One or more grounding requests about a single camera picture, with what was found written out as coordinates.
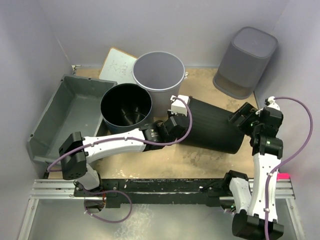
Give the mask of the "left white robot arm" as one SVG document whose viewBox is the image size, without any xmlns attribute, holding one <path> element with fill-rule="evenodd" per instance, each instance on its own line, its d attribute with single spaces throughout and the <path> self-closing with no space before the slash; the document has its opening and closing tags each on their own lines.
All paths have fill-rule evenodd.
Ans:
<svg viewBox="0 0 320 240">
<path fill-rule="evenodd" d="M 91 196 L 98 196 L 103 184 L 91 163 L 118 154 L 160 150 L 182 141 L 189 132 L 190 119 L 181 113 L 120 134 L 83 137 L 74 132 L 59 148 L 62 177 L 79 182 Z"/>
</svg>

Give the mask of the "light grey round bucket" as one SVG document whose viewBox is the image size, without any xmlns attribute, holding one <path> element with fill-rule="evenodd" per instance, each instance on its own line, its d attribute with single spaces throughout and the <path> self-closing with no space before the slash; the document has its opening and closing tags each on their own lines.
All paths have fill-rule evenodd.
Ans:
<svg viewBox="0 0 320 240">
<path fill-rule="evenodd" d="M 171 97 L 179 94 L 186 78 L 186 68 L 177 56 L 153 51 L 134 62 L 132 76 L 137 85 L 149 92 L 153 115 L 162 118 L 171 108 Z"/>
</svg>

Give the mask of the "grey slotted square bin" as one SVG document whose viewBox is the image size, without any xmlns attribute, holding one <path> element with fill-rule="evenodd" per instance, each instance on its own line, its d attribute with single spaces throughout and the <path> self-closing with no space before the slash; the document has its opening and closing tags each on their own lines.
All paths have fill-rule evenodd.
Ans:
<svg viewBox="0 0 320 240">
<path fill-rule="evenodd" d="M 278 40 L 273 35 L 250 26 L 241 28 L 227 47 L 213 85 L 234 99 L 248 98 L 277 47 Z"/>
</svg>

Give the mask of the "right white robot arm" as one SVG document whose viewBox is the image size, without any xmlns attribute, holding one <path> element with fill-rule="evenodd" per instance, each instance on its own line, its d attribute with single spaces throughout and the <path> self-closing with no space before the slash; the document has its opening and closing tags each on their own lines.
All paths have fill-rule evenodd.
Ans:
<svg viewBox="0 0 320 240">
<path fill-rule="evenodd" d="M 250 185 L 244 173 L 229 171 L 222 190 L 233 196 L 236 213 L 232 234 L 245 240 L 277 240 L 284 234 L 278 223 L 276 184 L 282 162 L 283 141 L 277 138 L 284 116 L 276 103 L 256 109 L 246 102 L 228 121 L 250 137 L 254 179 Z"/>
</svg>

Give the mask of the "black ribbed round bin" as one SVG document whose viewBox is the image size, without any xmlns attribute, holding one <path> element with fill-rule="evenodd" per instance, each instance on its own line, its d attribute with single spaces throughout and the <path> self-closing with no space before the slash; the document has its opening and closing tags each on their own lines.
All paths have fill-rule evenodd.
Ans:
<svg viewBox="0 0 320 240">
<path fill-rule="evenodd" d="M 244 133 L 229 122 L 232 112 L 191 97 L 189 109 L 192 128 L 181 144 L 236 154 L 244 140 Z"/>
</svg>

